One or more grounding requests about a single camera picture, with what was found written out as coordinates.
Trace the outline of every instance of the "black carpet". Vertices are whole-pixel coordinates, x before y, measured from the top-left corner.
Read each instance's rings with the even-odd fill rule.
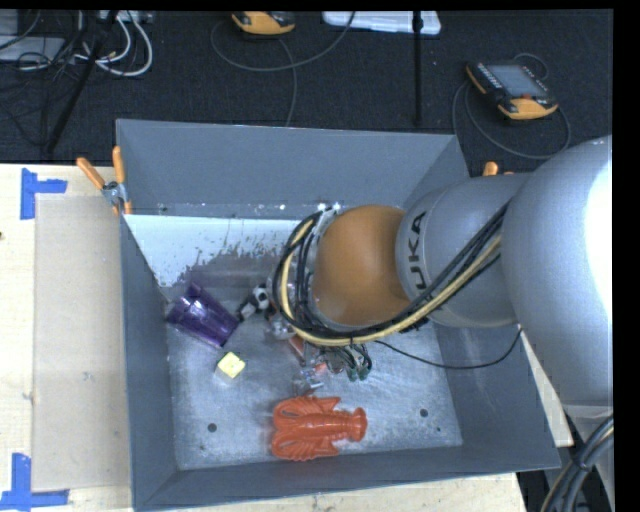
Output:
[[[70,34],[74,13],[44,11],[40,32]],[[611,134],[613,10],[438,11],[438,16],[440,33],[421,42],[420,126],[414,123],[413,35],[357,29],[350,29],[323,57],[296,68],[288,125],[427,133],[452,133],[455,128],[472,175],[480,174],[487,160],[497,161],[502,170],[531,171],[563,147]],[[100,25],[88,18],[84,38],[91,43]],[[294,93],[293,71],[239,69],[223,60],[211,42],[236,62],[276,67],[290,62],[287,50],[295,61],[308,59],[342,31],[324,23],[320,12],[297,12],[296,21],[282,45],[247,41],[228,12],[157,11],[153,23],[144,25],[153,45],[151,69],[136,78],[94,69],[53,151],[47,151],[47,143],[51,145],[85,61],[29,73],[4,63],[0,161],[73,163],[86,156],[96,165],[108,165],[117,118],[284,126]],[[134,43],[133,61],[118,69],[144,63],[142,39],[136,37]],[[114,26],[107,49],[118,51],[123,44],[122,32]],[[468,84],[466,62],[519,54],[537,57],[524,56],[519,62],[546,76],[559,112],[509,123],[476,90],[469,89],[465,97],[465,88],[454,109],[456,92]]]

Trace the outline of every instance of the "yellow cube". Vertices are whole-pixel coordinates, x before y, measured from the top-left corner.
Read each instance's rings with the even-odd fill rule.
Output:
[[[227,352],[218,361],[218,369],[228,377],[235,379],[247,364],[233,352]]]

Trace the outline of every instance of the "wire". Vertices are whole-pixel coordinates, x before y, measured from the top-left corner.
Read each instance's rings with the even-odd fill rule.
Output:
[[[296,228],[291,233],[291,236],[288,242],[285,244],[285,251],[284,251],[283,258],[278,264],[278,266],[276,267],[276,270],[272,278],[273,301],[276,307],[280,310],[283,318],[287,320],[292,326],[302,329],[303,331],[313,332],[316,335],[322,335],[324,338],[344,339],[346,336],[349,336],[349,339],[352,340],[353,342],[353,340],[355,340],[356,337],[358,336],[365,336],[365,335],[373,335],[374,337],[379,336],[380,333],[383,332],[385,329],[388,329],[391,327],[397,327],[398,324],[400,324],[401,322],[405,321],[407,318],[415,314],[419,310],[419,308],[424,305],[425,301],[432,300],[433,292],[436,290],[437,287],[440,286],[441,283],[445,281],[447,277],[449,277],[451,274],[454,273],[456,268],[457,268],[457,271],[455,272],[455,274],[453,274],[453,277],[450,278],[449,283],[452,283],[455,278],[462,275],[462,273],[466,271],[474,263],[475,259],[478,257],[479,251],[500,229],[500,226],[502,225],[502,219],[504,218],[504,215],[507,211],[508,204],[509,202],[504,204],[501,208],[499,208],[496,211],[496,213],[489,219],[489,221],[485,223],[485,225],[469,240],[469,242],[462,248],[462,250],[460,250],[460,252],[452,259],[452,261],[447,265],[447,267],[444,270],[442,270],[440,274],[438,274],[432,280],[431,284],[427,286],[427,288],[425,288],[425,290],[418,297],[413,299],[413,301],[411,302],[411,304],[409,304],[409,306],[407,306],[404,310],[402,310],[395,317],[393,317],[388,321],[381,322],[375,325],[370,325],[364,328],[354,329],[349,332],[336,331],[328,327],[321,320],[316,318],[314,313],[307,308],[307,305],[309,302],[308,301],[308,281],[309,281],[309,278],[311,277],[311,272],[307,274],[305,279],[302,279],[300,275],[300,267],[298,268],[298,276],[296,279],[296,288],[295,288],[295,295],[296,295],[296,301],[297,301],[296,305],[294,306],[294,311],[296,311],[295,318],[293,318],[291,315],[288,315],[283,310],[284,308],[279,298],[280,291],[278,288],[279,286],[281,286],[281,282],[282,282],[281,280],[283,279],[282,272],[285,266],[284,261],[286,257],[289,255],[292,255],[294,251],[297,250],[299,247],[300,251],[304,253],[303,257],[299,258],[299,265],[302,266],[303,268],[306,266],[306,256],[308,253],[308,249],[309,249],[313,234],[307,236],[306,233],[302,231],[303,231],[303,227],[305,229],[309,229],[308,226],[306,226],[308,223],[311,223],[311,227],[313,227],[318,222],[318,219],[320,218],[319,216],[322,215],[322,212],[317,212],[316,214],[313,214],[307,217],[306,219],[304,219],[302,222],[300,222],[300,224],[298,224],[298,226],[296,226]],[[468,281],[465,284],[469,284],[469,282],[471,282],[472,279],[475,279],[478,275],[484,272],[491,264],[495,263],[498,256],[499,254],[494,256],[492,259],[487,258],[488,263],[480,265],[477,271],[471,277],[469,277]],[[419,326],[426,323],[427,321],[428,321],[428,318],[426,316],[423,316],[422,318],[419,318],[414,322],[412,322],[407,327],[400,327],[400,330],[398,332],[403,333],[410,329],[416,329]]]
[[[130,71],[130,70],[121,71],[121,70],[113,69],[112,67],[110,67],[113,63],[119,62],[125,57],[127,57],[132,47],[132,39],[131,39],[131,34],[129,33],[129,29],[126,27],[124,21],[121,19],[120,15],[118,14],[118,16],[116,16],[116,21],[118,22],[118,24],[120,25],[120,28],[125,34],[125,39],[126,39],[125,48],[124,50],[122,50],[122,52],[120,52],[119,54],[113,57],[104,56],[96,59],[96,65],[103,71],[106,71],[107,73],[110,73],[112,75],[116,75],[122,78],[131,78],[131,77],[137,77],[137,76],[143,75],[149,70],[149,68],[153,64],[153,46],[151,44],[151,40],[149,39],[149,36],[147,35],[144,28],[142,28],[140,23],[136,21],[136,19],[131,15],[129,11],[126,11],[126,13],[129,16],[129,21],[131,21],[134,28],[138,31],[138,33],[144,40],[145,46],[147,48],[147,58],[145,63],[142,65],[141,68],[134,71]],[[74,56],[78,59],[89,60],[89,54],[91,53],[89,45],[86,42],[83,42],[82,46],[85,52],[87,53],[87,55],[75,54]]]
[[[395,322],[384,329],[371,332],[370,334],[354,335],[354,333],[334,333],[333,336],[317,335],[310,330],[301,327],[293,318],[291,305],[289,303],[287,283],[289,279],[289,266],[293,258],[294,250],[304,241],[304,236],[313,227],[314,220],[309,219],[303,221],[292,233],[292,242],[288,244],[289,249],[285,252],[286,256],[278,265],[274,278],[274,297],[277,297],[278,305],[284,318],[292,325],[293,330],[303,339],[311,343],[327,346],[351,345],[354,343],[367,343],[374,341],[379,337],[388,336],[413,325],[416,321],[429,315],[435,311],[455,293],[457,293],[472,277],[483,268],[484,264],[489,261],[497,253],[500,247],[500,235],[496,236],[488,245],[488,247],[470,264],[464,271],[460,272],[453,278],[434,298],[430,299],[425,305],[421,306],[417,311],[411,313],[406,318]]]
[[[38,24],[38,22],[40,21],[40,17],[42,15],[42,10],[38,9],[38,12],[36,13],[36,17],[34,18],[33,22],[31,23],[31,25],[29,26],[29,28],[27,28],[27,30],[25,30],[22,34],[20,34],[19,36],[14,37],[13,39],[11,39],[10,41],[7,41],[6,43],[2,43],[0,44],[0,51],[4,50],[5,48],[9,48],[10,46],[13,46],[14,44],[16,44],[19,41],[22,41],[25,37],[27,37],[31,32],[33,32],[33,29],[36,28],[36,25]]]
[[[122,29],[122,32],[124,33],[125,39],[127,41],[126,44],[125,44],[124,50],[122,50],[120,55],[115,55],[114,57],[109,57],[109,56],[100,57],[100,58],[96,59],[96,62],[101,62],[103,64],[117,62],[117,61],[125,58],[127,56],[127,54],[129,53],[129,50],[131,49],[131,34],[129,34],[129,30],[125,26],[125,24],[122,21],[122,19],[120,19],[120,16],[116,17],[116,21],[120,25],[120,28]],[[84,48],[84,51],[87,52],[87,55],[82,55],[82,54],[76,53],[74,56],[76,58],[78,58],[78,59],[81,59],[81,60],[89,60],[89,54],[91,53],[91,49],[89,48],[89,45],[87,44],[86,41],[82,42],[82,47]]]
[[[285,44],[285,42],[282,39],[278,39],[278,42],[282,45],[282,47],[284,48],[284,51],[287,54],[287,57],[289,57],[289,61],[293,64],[294,63],[293,55],[291,55],[291,52],[289,51],[289,47]],[[287,115],[287,120],[284,123],[285,127],[291,124],[293,111],[296,108],[296,99],[298,97],[298,71],[295,68],[295,66],[291,68],[291,73],[293,76],[293,92],[291,93],[291,106],[289,107],[289,114]]]
[[[213,51],[216,52],[218,54],[218,56],[222,60],[224,60],[225,62],[227,62],[227,63],[229,63],[232,66],[235,66],[237,68],[244,69],[245,71],[254,71],[254,72],[258,72],[258,73],[271,73],[271,72],[275,72],[275,71],[286,71],[287,69],[298,68],[300,66],[304,66],[306,64],[310,64],[311,62],[314,62],[314,61],[318,60],[319,58],[325,56],[327,53],[329,53],[331,50],[333,50],[338,45],[338,43],[342,40],[342,38],[346,35],[346,33],[349,31],[349,29],[351,28],[351,24],[353,23],[353,18],[355,17],[355,15],[356,15],[356,11],[353,11],[351,13],[351,16],[349,17],[349,21],[347,22],[347,24],[344,27],[344,30],[323,51],[321,51],[320,53],[314,55],[313,57],[309,57],[308,59],[301,60],[300,62],[292,62],[291,64],[288,64],[286,66],[258,68],[258,67],[253,67],[253,66],[247,66],[245,64],[241,64],[240,62],[233,61],[229,57],[224,55],[224,53],[222,53],[220,51],[220,49],[216,46],[213,36],[215,35],[215,33],[218,30],[218,28],[220,27],[220,25],[225,23],[225,21],[219,21],[218,23],[216,23],[213,26],[213,28],[211,29],[211,33],[209,34],[209,42],[211,43],[211,47],[213,48]]]
[[[209,35],[209,42],[211,43],[211,47],[213,48],[213,50],[218,54],[218,56],[221,59],[223,59],[225,62],[231,64],[232,66],[235,66],[237,68],[243,69],[245,71],[262,72],[262,73],[272,73],[272,72],[277,72],[277,71],[286,71],[287,69],[290,69],[292,71],[293,92],[292,92],[292,95],[291,95],[291,106],[289,107],[289,114],[287,115],[287,120],[286,120],[285,125],[284,125],[285,127],[288,127],[288,126],[290,126],[291,119],[293,118],[293,112],[294,112],[294,109],[295,109],[296,100],[297,100],[297,96],[298,96],[298,76],[297,76],[297,72],[296,72],[297,68],[299,68],[300,66],[304,66],[306,64],[309,64],[311,62],[314,62],[314,61],[318,60],[319,58],[321,58],[322,56],[324,56],[327,53],[329,53],[331,50],[333,50],[338,45],[338,43],[342,40],[342,38],[345,36],[345,34],[349,30],[349,28],[351,28],[351,24],[353,22],[353,18],[355,17],[355,14],[356,14],[356,11],[353,11],[353,13],[351,14],[351,17],[349,18],[349,21],[346,24],[344,30],[333,41],[333,43],[331,43],[331,45],[329,45],[326,49],[324,49],[319,54],[314,55],[313,57],[310,57],[310,58],[305,59],[305,60],[300,61],[300,62],[295,62],[294,61],[293,56],[291,55],[291,52],[289,51],[289,47],[286,45],[286,43],[282,39],[278,39],[278,42],[282,45],[282,47],[284,48],[284,51],[287,53],[287,57],[289,57],[289,64],[286,65],[286,66],[258,68],[258,67],[247,66],[245,64],[241,64],[239,62],[235,62],[235,61],[229,59],[216,46],[216,44],[214,42],[214,38],[213,38],[214,34],[216,33],[216,31],[218,30],[220,25],[225,23],[224,21],[219,21],[211,29],[211,33]]]
[[[605,419],[589,436],[574,459],[562,469],[542,504],[541,512],[553,512],[562,504],[571,510],[584,479],[602,453],[613,443],[613,415]]]
[[[531,53],[520,53],[518,55],[516,55],[514,57],[515,59],[521,58],[521,57],[531,57],[534,58],[536,60],[538,60],[540,63],[542,63],[542,65],[545,68],[545,74],[542,77],[542,79],[547,77],[547,66],[544,63],[544,61],[542,59],[540,59],[539,57],[531,54]],[[453,102],[452,102],[452,107],[451,107],[451,118],[452,118],[452,126],[453,126],[453,133],[457,134],[458,133],[458,129],[457,129],[457,123],[456,123],[456,112],[458,110],[457,108],[457,104],[458,104],[458,99],[460,94],[464,91],[464,104],[465,104],[465,112],[467,114],[467,117],[469,118],[469,120],[473,123],[473,125],[476,127],[476,129],[480,132],[480,134],[487,139],[489,142],[491,142],[494,146],[499,147],[500,149],[506,151],[507,153],[510,153],[512,155],[518,156],[518,157],[522,157],[522,158],[529,158],[531,160],[549,160],[551,157],[557,155],[558,153],[561,153],[562,151],[564,151],[565,149],[567,149],[569,147],[569,144],[571,143],[571,124],[569,123],[569,119],[567,118],[566,114],[564,113],[564,111],[558,107],[557,108],[557,112],[561,115],[563,121],[564,121],[564,125],[565,125],[565,130],[566,130],[566,138],[564,143],[562,144],[562,147],[560,149],[558,149],[557,151],[550,153],[550,154],[529,154],[529,153],[523,153],[520,151],[516,151],[514,149],[511,149],[507,146],[505,146],[504,144],[501,144],[500,142],[498,142],[497,140],[495,140],[491,135],[489,135],[489,133],[480,126],[480,123],[478,122],[478,120],[471,114],[471,108],[469,107],[469,90],[471,89],[470,86],[470,82],[465,81],[463,84],[460,85],[460,87],[458,87],[458,89],[456,90],[454,96],[453,96]]]
[[[385,343],[384,341],[375,340],[375,343],[379,343],[380,345],[384,345],[385,347],[388,347],[391,350],[393,350],[394,352],[398,352],[399,354],[402,354],[403,356],[407,356],[407,357],[409,357],[411,359],[415,359],[416,361],[420,361],[421,363],[426,363],[426,364],[429,364],[431,366],[435,366],[437,368],[444,368],[445,370],[477,370],[478,368],[487,368],[488,366],[493,366],[493,365],[496,365],[496,364],[504,361],[509,356],[509,354],[511,354],[511,352],[513,352],[513,349],[515,348],[516,344],[518,343],[518,340],[520,339],[520,335],[521,334],[522,334],[522,328],[518,329],[518,333],[516,334],[515,339],[513,340],[511,345],[509,346],[509,349],[502,356],[500,356],[498,359],[496,359],[495,361],[491,361],[491,362],[488,362],[488,363],[474,364],[474,365],[469,365],[469,366],[452,366],[452,365],[448,365],[448,364],[436,363],[435,361],[429,361],[428,359],[423,359],[422,357],[418,357],[416,355],[409,354],[408,352],[400,350],[399,348],[396,348],[393,345],[390,345],[389,343]]]

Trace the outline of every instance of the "purple cup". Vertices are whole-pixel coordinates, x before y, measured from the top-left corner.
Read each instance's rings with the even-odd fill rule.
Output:
[[[196,283],[191,283],[187,291],[173,301],[167,321],[216,347],[222,347],[240,323]]]

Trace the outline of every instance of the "red lobster toy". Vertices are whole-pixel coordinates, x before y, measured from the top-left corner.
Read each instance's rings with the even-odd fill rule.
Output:
[[[353,414],[334,411],[338,397],[299,396],[280,402],[273,411],[276,433],[271,450],[276,457],[294,461],[338,455],[335,441],[360,441],[367,430],[367,416],[358,407]]]

